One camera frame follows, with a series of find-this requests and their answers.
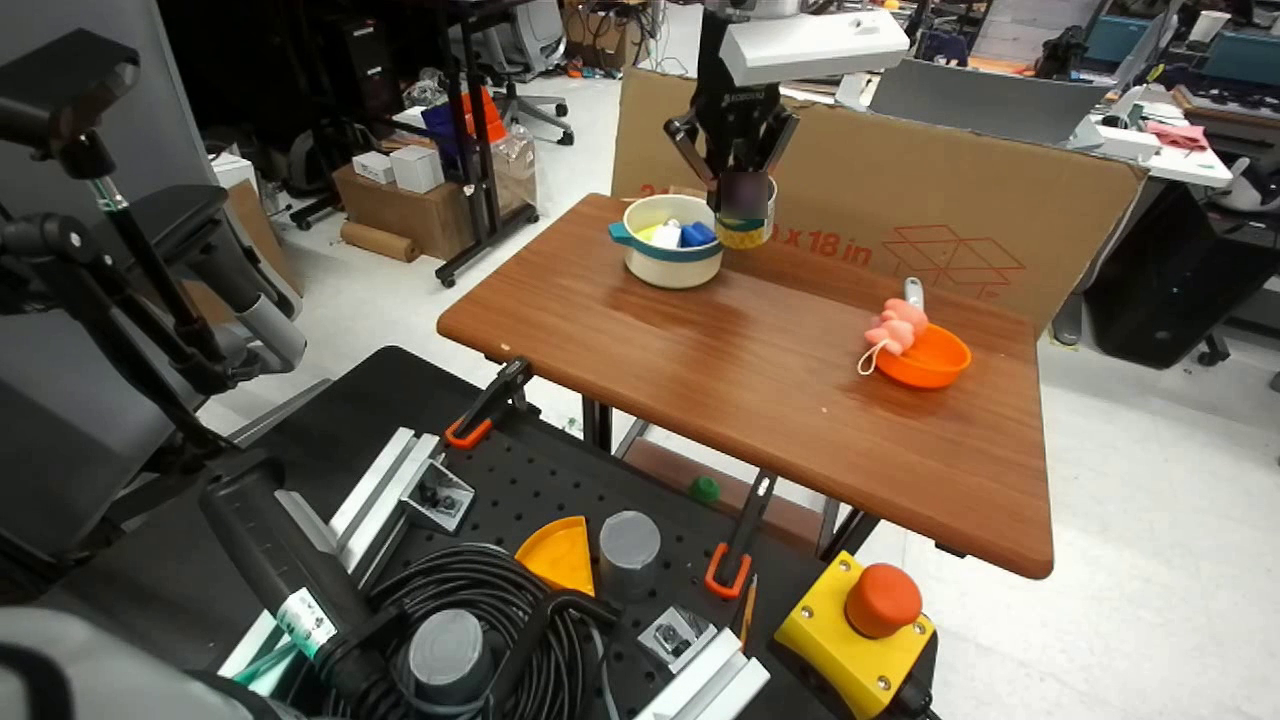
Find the gray floor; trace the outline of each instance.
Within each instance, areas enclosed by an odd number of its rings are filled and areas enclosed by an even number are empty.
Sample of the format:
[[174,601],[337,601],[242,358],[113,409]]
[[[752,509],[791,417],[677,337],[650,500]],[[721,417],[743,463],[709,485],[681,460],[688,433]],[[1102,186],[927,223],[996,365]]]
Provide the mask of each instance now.
[[[695,12],[673,8],[655,61],[688,71]],[[543,82],[574,105],[575,150],[541,145],[541,213],[559,218],[612,181],[612,82]],[[340,376],[381,345],[483,383],[494,365],[438,337],[438,317],[505,264],[536,230],[446,294],[438,261],[392,264],[337,239],[337,219],[294,236],[304,278],[302,372],[258,380],[203,417],[238,429],[298,387]],[[941,625],[935,707],[951,720],[1271,720],[1280,689],[1280,354],[1238,342],[1222,367],[1148,372],[1042,342],[1055,571],[1021,582],[879,529],[865,561],[904,563]],[[551,424],[575,396],[532,383]]]

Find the black cable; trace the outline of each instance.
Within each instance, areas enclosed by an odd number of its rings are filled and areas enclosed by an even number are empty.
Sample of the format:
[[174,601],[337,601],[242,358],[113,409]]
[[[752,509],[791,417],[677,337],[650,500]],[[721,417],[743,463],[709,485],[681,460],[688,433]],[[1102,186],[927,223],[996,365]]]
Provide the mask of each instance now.
[[[529,625],[556,606],[556,597],[529,576],[511,556],[500,550],[448,550],[438,552],[400,576],[390,576],[370,594],[370,606],[375,615],[400,611],[409,630],[422,621],[463,607],[473,611],[488,636],[495,656],[510,656],[519,639],[529,639]],[[414,631],[392,631],[385,639],[381,656],[390,664],[400,664],[403,645]],[[543,639],[536,645],[529,667],[511,677],[511,689],[495,689],[494,707],[483,707],[488,720],[580,720],[593,716],[593,689],[602,679],[602,662],[593,648],[593,621],[575,607],[551,611]],[[414,689],[400,692],[374,692],[365,700],[330,695],[322,707],[330,716],[374,716],[374,720],[396,720],[414,716]]]

